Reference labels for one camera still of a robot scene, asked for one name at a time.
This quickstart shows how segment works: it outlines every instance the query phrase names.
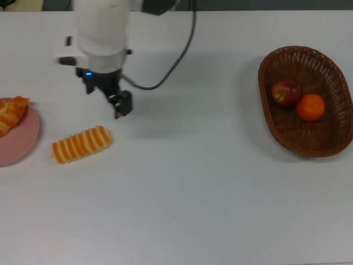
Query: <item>brown woven basket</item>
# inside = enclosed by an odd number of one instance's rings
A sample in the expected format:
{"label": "brown woven basket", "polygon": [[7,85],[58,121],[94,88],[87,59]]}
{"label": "brown woven basket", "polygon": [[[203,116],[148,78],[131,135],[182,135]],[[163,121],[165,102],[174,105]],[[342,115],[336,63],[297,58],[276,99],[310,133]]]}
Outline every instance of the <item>brown woven basket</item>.
{"label": "brown woven basket", "polygon": [[[320,120],[303,121],[295,109],[275,104],[271,87],[284,77],[296,79],[304,94],[315,93],[324,99],[326,112]],[[282,146],[308,157],[328,157],[350,144],[352,99],[343,73],[330,58],[309,47],[282,47],[262,61],[258,79],[267,124]]]}

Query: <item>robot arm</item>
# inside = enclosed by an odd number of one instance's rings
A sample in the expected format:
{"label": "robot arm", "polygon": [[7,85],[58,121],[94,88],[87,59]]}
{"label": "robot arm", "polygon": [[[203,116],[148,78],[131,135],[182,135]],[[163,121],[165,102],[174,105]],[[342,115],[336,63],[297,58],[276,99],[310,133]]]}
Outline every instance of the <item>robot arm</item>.
{"label": "robot arm", "polygon": [[58,35],[55,62],[76,67],[88,94],[99,88],[115,110],[115,118],[132,110],[132,95],[119,82],[127,49],[131,10],[161,15],[178,0],[74,0],[76,28]]}

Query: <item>food on plate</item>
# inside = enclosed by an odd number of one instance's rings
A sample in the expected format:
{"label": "food on plate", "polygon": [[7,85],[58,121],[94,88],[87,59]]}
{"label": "food on plate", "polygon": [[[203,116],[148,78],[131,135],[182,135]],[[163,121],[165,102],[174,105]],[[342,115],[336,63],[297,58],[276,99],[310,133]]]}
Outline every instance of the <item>food on plate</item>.
{"label": "food on plate", "polygon": [[18,124],[28,105],[28,98],[15,97],[0,100],[0,137]]}

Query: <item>red apple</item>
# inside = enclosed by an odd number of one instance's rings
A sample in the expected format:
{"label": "red apple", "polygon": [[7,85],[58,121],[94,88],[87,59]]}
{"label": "red apple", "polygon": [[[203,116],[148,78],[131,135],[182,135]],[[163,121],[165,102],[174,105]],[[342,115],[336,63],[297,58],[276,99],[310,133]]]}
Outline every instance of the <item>red apple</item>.
{"label": "red apple", "polygon": [[303,88],[293,78],[283,78],[272,86],[272,97],[281,107],[294,107],[302,96]]}

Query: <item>striped bread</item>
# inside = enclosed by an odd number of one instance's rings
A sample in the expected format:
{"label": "striped bread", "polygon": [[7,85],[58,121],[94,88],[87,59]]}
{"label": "striped bread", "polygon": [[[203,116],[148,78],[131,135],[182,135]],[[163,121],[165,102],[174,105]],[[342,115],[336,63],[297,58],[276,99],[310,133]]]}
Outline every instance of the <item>striped bread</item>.
{"label": "striped bread", "polygon": [[59,164],[93,155],[111,144],[109,133],[103,126],[82,131],[52,145],[52,157]]}

